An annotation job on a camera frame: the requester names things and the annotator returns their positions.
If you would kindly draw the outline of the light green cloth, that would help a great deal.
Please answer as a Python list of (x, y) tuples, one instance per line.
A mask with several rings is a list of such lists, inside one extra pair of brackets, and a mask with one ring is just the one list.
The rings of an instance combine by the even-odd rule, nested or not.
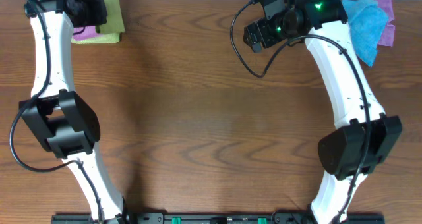
[(104, 0), (104, 3), (107, 11), (107, 22), (96, 26), (96, 32), (98, 34), (124, 33), (125, 26), (119, 0)]

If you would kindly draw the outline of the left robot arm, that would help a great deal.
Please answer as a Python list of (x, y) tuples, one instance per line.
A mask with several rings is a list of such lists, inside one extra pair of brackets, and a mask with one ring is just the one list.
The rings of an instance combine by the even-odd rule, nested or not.
[(31, 98), (19, 104), (22, 119), (41, 147), (62, 163), (23, 168), (49, 173), (68, 167), (75, 176), (91, 213), (86, 217), (55, 216), (54, 223), (132, 223), (125, 200), (113, 185), (100, 154), (100, 124), (93, 109), (76, 93), (71, 63), (75, 28), (107, 22), (104, 0), (27, 0), (26, 16), (36, 44), (36, 73)]

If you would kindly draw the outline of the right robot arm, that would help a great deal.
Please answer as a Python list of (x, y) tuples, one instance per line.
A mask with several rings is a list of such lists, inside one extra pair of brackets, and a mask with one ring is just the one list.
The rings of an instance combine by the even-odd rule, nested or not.
[(402, 133), (364, 76), (341, 0), (249, 0), (264, 16), (244, 28), (254, 52), (304, 43), (328, 92), (335, 129), (318, 143), (324, 168), (320, 188), (305, 213), (274, 215), (275, 223), (384, 223), (379, 214), (350, 214), (359, 185), (385, 161)]

